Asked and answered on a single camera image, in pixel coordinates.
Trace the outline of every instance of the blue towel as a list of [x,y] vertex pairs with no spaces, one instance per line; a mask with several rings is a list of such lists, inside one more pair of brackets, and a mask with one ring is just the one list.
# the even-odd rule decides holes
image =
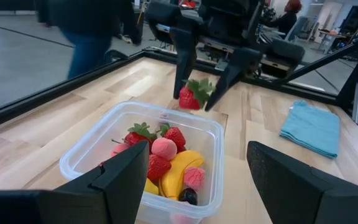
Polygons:
[[294,102],[280,136],[333,159],[339,146],[339,118],[298,100]]

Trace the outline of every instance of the green strawberry stem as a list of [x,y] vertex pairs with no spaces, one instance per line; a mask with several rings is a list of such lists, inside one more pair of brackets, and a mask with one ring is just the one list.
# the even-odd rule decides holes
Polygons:
[[160,130],[157,131],[157,133],[161,132],[160,135],[161,137],[164,137],[165,133],[167,133],[168,129],[170,129],[171,127],[169,126],[169,124],[162,124],[160,126]]
[[212,83],[207,78],[198,80],[184,80],[187,88],[193,92],[193,98],[198,101],[200,108],[204,107],[205,102],[209,99],[209,93],[215,90]]
[[129,132],[135,132],[138,135],[141,135],[143,137],[148,138],[149,140],[156,140],[157,138],[157,134],[156,133],[150,133],[150,131],[148,130],[150,126],[147,125],[146,122],[143,122],[142,124],[137,124],[135,123],[133,127],[129,128],[128,131]]

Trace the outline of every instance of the toy fruit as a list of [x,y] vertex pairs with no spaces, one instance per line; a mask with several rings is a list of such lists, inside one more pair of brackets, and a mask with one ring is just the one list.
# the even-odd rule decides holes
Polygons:
[[124,138],[124,142],[130,146],[137,144],[139,141],[148,140],[149,150],[151,152],[153,141],[157,138],[156,134],[151,134],[148,130],[150,126],[143,122],[142,124],[135,123],[133,127],[129,128],[129,134]]
[[186,147],[185,147],[185,146],[179,147],[177,153],[183,152],[183,151],[185,151],[185,150],[186,150]]
[[144,191],[158,195],[158,187],[154,185],[149,178],[146,179],[146,185],[144,186]]
[[111,151],[111,153],[110,153],[110,156],[111,157],[114,157],[114,156],[116,156],[117,154],[119,154],[120,152],[123,152],[123,151],[125,151],[127,148],[129,148],[130,146],[128,145],[128,144],[126,144],[126,143],[120,143],[120,144],[118,144],[118,145],[116,145],[115,147],[114,147],[114,149]]
[[158,138],[153,142],[152,154],[170,161],[177,154],[177,145],[170,139]]
[[172,224],[192,224],[192,223],[194,223],[192,218],[186,217],[179,213],[171,213],[170,219],[171,219]]
[[149,169],[147,171],[147,178],[149,178],[151,181],[158,180],[170,169],[171,163],[169,163],[165,159],[157,155],[149,156]]
[[186,144],[186,139],[177,127],[170,127],[169,124],[163,124],[160,126],[161,137],[171,139],[178,148],[178,152],[181,152]]
[[197,205],[197,193],[193,189],[185,189],[180,192],[179,201]]
[[179,92],[179,107],[189,110],[200,110],[209,98],[209,92],[214,90],[207,78],[201,80],[186,80],[186,86]]
[[199,167],[204,163],[203,156],[196,151],[181,152],[171,160],[171,169],[164,174],[158,183],[160,194],[164,197],[178,200],[183,188],[183,176],[189,166]]
[[193,190],[200,190],[203,187],[205,171],[199,167],[187,167],[185,169],[184,183]]

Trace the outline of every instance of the yellow banana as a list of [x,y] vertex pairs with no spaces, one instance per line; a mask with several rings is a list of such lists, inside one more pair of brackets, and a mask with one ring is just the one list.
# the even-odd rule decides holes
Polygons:
[[153,182],[151,180],[149,180],[149,178],[146,179],[144,191],[158,195],[158,187],[156,185],[154,185]]
[[183,151],[171,160],[171,169],[165,173],[158,183],[160,194],[164,197],[178,200],[183,188],[183,176],[189,166],[199,167],[204,163],[203,156],[192,150]]

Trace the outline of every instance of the wooden tabletop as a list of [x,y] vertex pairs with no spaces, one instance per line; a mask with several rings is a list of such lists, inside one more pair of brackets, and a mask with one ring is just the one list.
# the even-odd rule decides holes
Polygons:
[[321,31],[321,30],[319,30],[319,32],[322,33],[322,34],[329,35],[331,37],[335,37],[335,38],[345,38],[346,37],[346,36],[341,35],[341,34],[333,34],[331,32],[326,32],[326,31]]
[[[191,77],[218,79],[198,71]],[[174,79],[174,65],[143,58],[0,125],[0,189],[54,189],[64,184],[60,156],[117,103],[137,100],[177,109]],[[341,119],[334,160],[278,136],[289,107],[298,99],[238,83],[209,113],[192,111],[225,128],[223,204],[203,223],[271,223],[246,163],[251,140],[358,184],[358,126],[342,109],[307,100]]]

